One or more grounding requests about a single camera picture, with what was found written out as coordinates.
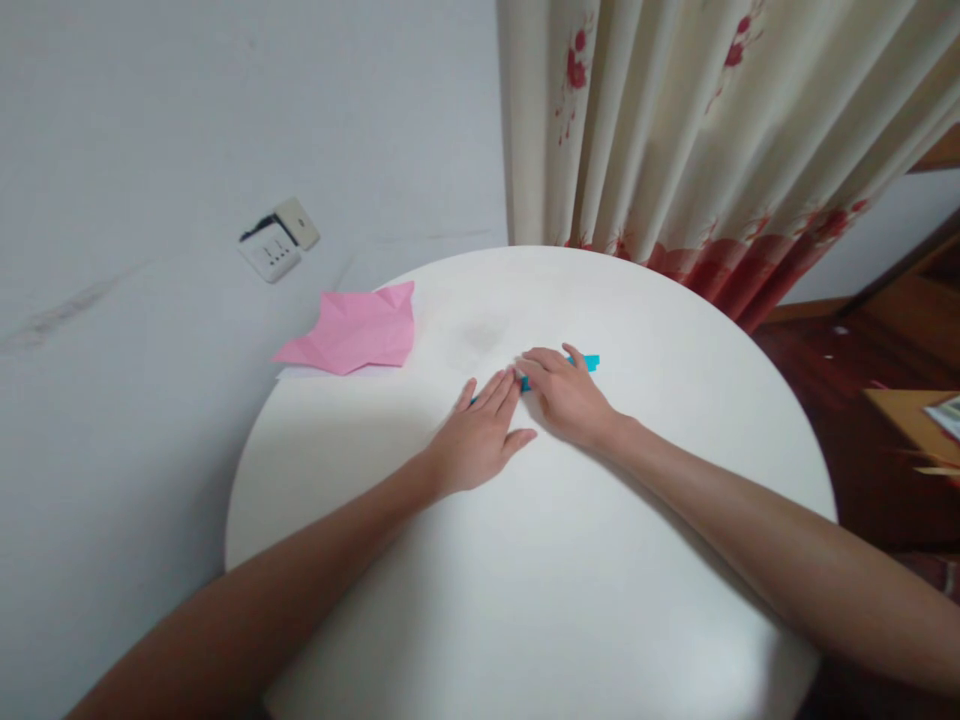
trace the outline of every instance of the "pink paper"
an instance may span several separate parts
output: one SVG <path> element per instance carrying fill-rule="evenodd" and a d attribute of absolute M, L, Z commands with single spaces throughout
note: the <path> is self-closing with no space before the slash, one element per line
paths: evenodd
<path fill-rule="evenodd" d="M 346 375 L 364 365 L 400 367 L 413 349 L 414 283 L 372 293 L 322 293 L 320 319 L 284 345 L 273 362 Z"/>

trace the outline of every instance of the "tabletop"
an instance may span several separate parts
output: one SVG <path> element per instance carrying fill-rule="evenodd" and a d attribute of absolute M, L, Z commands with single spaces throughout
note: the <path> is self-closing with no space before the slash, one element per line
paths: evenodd
<path fill-rule="evenodd" d="M 599 253 L 511 247 L 416 282 L 395 373 L 277 383 L 243 452 L 227 567 L 419 451 L 467 378 L 532 346 L 600 356 L 611 403 L 668 440 L 836 519 L 800 405 L 733 322 Z M 343 598 L 265 697 L 295 718 L 788 718 L 819 657 L 683 521 L 543 430 L 497 478 L 434 506 Z"/>

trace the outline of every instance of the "light switch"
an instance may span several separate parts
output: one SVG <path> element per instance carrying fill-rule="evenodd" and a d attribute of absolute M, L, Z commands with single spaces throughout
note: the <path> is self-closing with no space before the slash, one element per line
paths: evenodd
<path fill-rule="evenodd" d="M 309 250 L 317 244 L 320 239 L 320 232 L 316 225 L 310 220 L 303 205 L 296 198 L 290 198 L 274 208 L 273 212 L 277 219 L 283 224 L 287 232 L 290 233 L 296 242 L 304 250 Z"/>

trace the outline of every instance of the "floral curtain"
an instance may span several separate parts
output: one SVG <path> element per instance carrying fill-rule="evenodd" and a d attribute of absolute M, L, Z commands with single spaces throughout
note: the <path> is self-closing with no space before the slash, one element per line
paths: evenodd
<path fill-rule="evenodd" d="M 960 119 L 956 0 L 513 0 L 518 244 L 645 265 L 748 332 Z"/>

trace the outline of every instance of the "switch panel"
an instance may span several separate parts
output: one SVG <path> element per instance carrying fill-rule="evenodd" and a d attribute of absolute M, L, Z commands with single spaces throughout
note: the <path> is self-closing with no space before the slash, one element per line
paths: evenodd
<path fill-rule="evenodd" d="M 277 219 L 283 224 L 287 232 L 290 233 L 297 245 L 304 250 L 309 250 L 317 244 L 320 239 L 320 232 L 316 225 L 310 220 L 303 209 L 303 205 L 296 198 L 290 198 L 286 202 L 280 203 L 274 208 L 273 212 Z"/>
<path fill-rule="evenodd" d="M 283 228 L 272 223 L 240 243 L 240 254 L 267 282 L 276 282 L 300 262 L 300 252 Z"/>

